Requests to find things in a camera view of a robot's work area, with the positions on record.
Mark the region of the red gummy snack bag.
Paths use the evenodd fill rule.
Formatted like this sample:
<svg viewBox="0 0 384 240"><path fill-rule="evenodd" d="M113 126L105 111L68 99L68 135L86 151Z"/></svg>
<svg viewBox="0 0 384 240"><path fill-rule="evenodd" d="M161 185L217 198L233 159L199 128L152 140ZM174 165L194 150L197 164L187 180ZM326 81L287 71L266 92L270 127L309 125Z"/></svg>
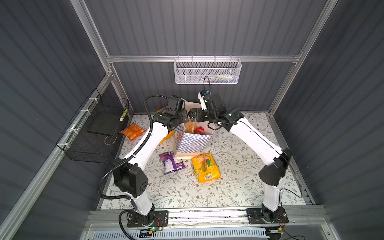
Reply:
<svg viewBox="0 0 384 240"><path fill-rule="evenodd" d="M205 135L205 129L203 127L198 127L194 130L194 134L196 135Z"/></svg>

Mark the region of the markers in white basket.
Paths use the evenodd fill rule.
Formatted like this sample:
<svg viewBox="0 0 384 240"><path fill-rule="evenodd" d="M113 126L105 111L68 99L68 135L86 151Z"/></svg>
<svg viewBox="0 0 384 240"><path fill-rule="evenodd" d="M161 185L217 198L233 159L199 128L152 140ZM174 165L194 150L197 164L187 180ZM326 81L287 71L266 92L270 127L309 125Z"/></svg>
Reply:
<svg viewBox="0 0 384 240"><path fill-rule="evenodd" d="M211 84L237 84L239 81L239 77L236 75L213 75L208 76L207 80L204 80L205 76L197 75L195 76L197 81L207 82Z"/></svg>

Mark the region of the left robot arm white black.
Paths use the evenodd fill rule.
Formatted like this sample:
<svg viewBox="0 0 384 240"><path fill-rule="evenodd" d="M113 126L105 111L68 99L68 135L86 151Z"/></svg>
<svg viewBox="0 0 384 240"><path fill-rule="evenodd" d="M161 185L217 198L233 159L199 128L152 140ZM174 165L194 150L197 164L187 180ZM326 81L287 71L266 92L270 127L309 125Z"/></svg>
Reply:
<svg viewBox="0 0 384 240"><path fill-rule="evenodd" d="M121 198L128 199L135 212L141 216L150 215L154 208L146 193L149 180L144 169L147 162L169 132L189 121L185 100L177 96L167 98L167 106L155 115L151 115L147 100L157 97L163 98L160 95L151 95L145 98L144 105L150 127L139 143L123 158L125 163L113 171L114 184L123 193Z"/></svg>

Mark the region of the aluminium front rail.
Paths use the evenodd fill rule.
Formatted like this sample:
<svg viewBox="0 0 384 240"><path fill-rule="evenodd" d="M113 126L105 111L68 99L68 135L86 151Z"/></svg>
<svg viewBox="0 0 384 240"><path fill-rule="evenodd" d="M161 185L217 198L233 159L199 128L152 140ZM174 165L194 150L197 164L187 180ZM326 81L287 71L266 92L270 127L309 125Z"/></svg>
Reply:
<svg viewBox="0 0 384 240"><path fill-rule="evenodd" d="M168 219L157 221L156 225L168 223L168 229L183 227L242 227L250 224L250 215L246 207L225 208L183 208L166 209ZM322 205L293 205L285 206L289 222L286 226L324 225L329 224L330 218ZM86 230L119 230L118 217L122 210L97 210L89 213L85 223Z"/></svg>

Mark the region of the yellow gummy bag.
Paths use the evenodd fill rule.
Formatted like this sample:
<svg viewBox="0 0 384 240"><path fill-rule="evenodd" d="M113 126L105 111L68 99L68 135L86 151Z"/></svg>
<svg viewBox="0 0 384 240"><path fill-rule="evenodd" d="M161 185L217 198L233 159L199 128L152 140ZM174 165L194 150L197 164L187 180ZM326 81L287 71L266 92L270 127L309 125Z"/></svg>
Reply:
<svg viewBox="0 0 384 240"><path fill-rule="evenodd" d="M191 159L193 172L199 183L205 183L221 178L221 173L210 153L202 154Z"/></svg>
<svg viewBox="0 0 384 240"><path fill-rule="evenodd" d="M172 136L174 136L174 131L169 132L160 142L159 144L163 143L164 141L170 139Z"/></svg>

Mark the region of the white vent grille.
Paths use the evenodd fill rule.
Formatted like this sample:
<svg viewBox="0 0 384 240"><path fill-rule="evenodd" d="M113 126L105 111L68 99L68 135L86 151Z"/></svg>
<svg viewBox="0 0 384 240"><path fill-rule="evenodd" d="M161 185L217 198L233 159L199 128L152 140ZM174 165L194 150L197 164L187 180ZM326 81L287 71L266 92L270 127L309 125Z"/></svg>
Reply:
<svg viewBox="0 0 384 240"><path fill-rule="evenodd" d="M149 237L141 236L140 231L130 230L128 234L135 240L268 240L266 230L261 228L200 228L166 229Z"/></svg>

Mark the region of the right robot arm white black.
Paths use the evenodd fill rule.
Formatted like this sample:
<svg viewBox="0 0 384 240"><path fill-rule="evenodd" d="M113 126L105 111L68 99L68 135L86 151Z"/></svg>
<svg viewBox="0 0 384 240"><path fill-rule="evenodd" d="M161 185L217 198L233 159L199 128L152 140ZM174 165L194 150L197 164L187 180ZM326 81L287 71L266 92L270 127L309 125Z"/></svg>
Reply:
<svg viewBox="0 0 384 240"><path fill-rule="evenodd" d="M226 129L246 143L265 164L259 171L259 177L265 184L262 212L265 221L273 222L282 210L280 181L286 175L292 152L268 140L240 111L228 110L220 95L211 95L208 90L203 90L198 93L198 99L201 106L189 110L192 122L208 122L208 127L210 124L218 126L215 130Z"/></svg>

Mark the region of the blue checkered paper bag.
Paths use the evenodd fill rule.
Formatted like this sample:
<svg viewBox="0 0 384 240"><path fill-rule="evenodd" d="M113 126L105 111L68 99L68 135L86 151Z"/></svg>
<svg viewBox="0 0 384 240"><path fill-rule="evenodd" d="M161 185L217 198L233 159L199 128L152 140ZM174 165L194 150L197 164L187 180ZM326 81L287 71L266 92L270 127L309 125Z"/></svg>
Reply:
<svg viewBox="0 0 384 240"><path fill-rule="evenodd" d="M215 134L214 130L208 128L209 122L196 123L195 127L202 127L204 134L188 133L185 124L180 124L174 130L174 157L176 159L191 159L199 156L209 140Z"/></svg>

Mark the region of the purple white snack bag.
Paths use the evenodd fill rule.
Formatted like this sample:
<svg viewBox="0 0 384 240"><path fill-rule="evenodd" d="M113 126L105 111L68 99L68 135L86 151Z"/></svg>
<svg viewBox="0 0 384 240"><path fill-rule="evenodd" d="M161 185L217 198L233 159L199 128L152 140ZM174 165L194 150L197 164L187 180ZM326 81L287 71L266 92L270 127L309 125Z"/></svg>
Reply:
<svg viewBox="0 0 384 240"><path fill-rule="evenodd" d="M175 159L173 152L166 152L159 155L164 165L164 174L168 175L174 172L184 170L186 165L182 159Z"/></svg>

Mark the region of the yellow gummy bag middle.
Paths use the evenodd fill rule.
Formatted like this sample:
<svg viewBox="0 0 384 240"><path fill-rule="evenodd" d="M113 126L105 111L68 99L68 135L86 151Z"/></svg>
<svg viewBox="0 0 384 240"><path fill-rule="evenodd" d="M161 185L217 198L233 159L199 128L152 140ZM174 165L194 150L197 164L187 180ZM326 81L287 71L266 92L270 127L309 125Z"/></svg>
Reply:
<svg viewBox="0 0 384 240"><path fill-rule="evenodd" d="M174 131L169 132L160 142L159 144L163 143L164 141L170 139L172 136L174 136Z"/></svg>

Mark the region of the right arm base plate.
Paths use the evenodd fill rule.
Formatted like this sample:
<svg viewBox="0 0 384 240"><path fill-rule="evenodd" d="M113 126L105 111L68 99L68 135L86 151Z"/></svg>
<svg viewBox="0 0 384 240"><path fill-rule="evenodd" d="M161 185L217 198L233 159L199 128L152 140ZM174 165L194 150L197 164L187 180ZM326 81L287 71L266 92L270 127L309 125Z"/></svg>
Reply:
<svg viewBox="0 0 384 240"><path fill-rule="evenodd" d="M248 208L246 213L250 224L287 224L290 222L283 207L278 207L274 212L264 208Z"/></svg>

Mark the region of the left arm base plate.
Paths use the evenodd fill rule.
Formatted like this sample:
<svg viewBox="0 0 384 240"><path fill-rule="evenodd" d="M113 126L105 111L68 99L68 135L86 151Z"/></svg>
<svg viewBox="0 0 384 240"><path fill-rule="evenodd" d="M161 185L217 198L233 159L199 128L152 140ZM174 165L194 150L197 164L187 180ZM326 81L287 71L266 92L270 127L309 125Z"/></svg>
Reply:
<svg viewBox="0 0 384 240"><path fill-rule="evenodd" d="M142 216L135 211L128 212L128 228L139 227L166 227L169 220L169 211L152 211L147 216Z"/></svg>

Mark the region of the yellow gummy bag front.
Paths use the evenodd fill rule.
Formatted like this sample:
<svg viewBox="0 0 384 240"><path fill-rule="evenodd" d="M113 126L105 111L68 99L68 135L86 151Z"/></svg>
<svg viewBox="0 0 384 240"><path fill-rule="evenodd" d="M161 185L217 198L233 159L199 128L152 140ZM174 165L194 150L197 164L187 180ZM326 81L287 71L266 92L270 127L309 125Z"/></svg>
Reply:
<svg viewBox="0 0 384 240"><path fill-rule="evenodd" d="M210 153L202 154L191 159L193 172L199 183L205 183L221 178L221 173Z"/></svg>

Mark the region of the yellow marker in black basket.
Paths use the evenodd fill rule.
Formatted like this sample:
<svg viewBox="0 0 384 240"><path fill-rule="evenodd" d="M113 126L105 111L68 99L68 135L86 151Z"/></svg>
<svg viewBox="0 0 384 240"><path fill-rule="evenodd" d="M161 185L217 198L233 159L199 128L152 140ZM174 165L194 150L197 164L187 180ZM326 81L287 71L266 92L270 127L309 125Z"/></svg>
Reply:
<svg viewBox="0 0 384 240"><path fill-rule="evenodd" d="M124 120L124 118L125 118L125 116L127 115L127 113L128 113L128 109L125 109L125 110L123 111L121 117L120 117L120 121L121 121L121 122Z"/></svg>

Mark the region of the brown kraft pouch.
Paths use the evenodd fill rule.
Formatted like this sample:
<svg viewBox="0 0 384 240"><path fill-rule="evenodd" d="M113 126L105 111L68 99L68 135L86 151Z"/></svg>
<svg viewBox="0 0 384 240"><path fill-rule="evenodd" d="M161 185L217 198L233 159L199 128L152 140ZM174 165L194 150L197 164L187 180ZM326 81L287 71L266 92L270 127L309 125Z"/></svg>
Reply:
<svg viewBox="0 0 384 240"><path fill-rule="evenodd" d="M185 127L185 133L193 134L196 128L196 122L188 121L187 123L184 123Z"/></svg>

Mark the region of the orange chip bag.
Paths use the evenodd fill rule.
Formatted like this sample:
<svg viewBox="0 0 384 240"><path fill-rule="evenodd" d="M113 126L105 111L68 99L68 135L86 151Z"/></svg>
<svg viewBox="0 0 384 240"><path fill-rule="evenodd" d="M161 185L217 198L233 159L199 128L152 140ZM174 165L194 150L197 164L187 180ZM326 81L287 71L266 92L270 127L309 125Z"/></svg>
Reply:
<svg viewBox="0 0 384 240"><path fill-rule="evenodd" d="M145 129L139 127L136 123L133 123L126 129L120 131L120 134L125 135L132 142L141 136L145 131Z"/></svg>

